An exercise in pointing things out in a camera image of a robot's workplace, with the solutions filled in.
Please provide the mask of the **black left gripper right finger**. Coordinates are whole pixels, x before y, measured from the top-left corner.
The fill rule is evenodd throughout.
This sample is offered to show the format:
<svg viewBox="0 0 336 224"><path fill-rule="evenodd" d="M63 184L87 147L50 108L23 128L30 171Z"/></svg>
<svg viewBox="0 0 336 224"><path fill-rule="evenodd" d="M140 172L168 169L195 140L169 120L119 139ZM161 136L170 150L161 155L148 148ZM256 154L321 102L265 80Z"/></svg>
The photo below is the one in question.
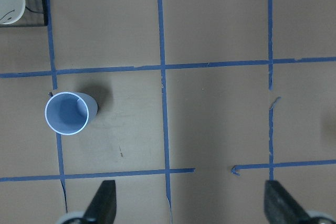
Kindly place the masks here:
<svg viewBox="0 0 336 224"><path fill-rule="evenodd" d="M311 219L276 180L265 182L264 213L268 221L310 221Z"/></svg>

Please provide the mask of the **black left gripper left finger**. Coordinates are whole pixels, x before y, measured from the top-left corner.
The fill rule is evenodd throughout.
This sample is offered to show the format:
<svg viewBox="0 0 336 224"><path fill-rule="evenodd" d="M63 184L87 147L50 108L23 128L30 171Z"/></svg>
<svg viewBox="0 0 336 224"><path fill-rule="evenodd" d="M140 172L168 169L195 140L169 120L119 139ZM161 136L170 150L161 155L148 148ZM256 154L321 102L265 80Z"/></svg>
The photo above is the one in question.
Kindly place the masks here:
<svg viewBox="0 0 336 224"><path fill-rule="evenodd" d="M117 213L116 185L104 180L83 214L85 221L114 221Z"/></svg>

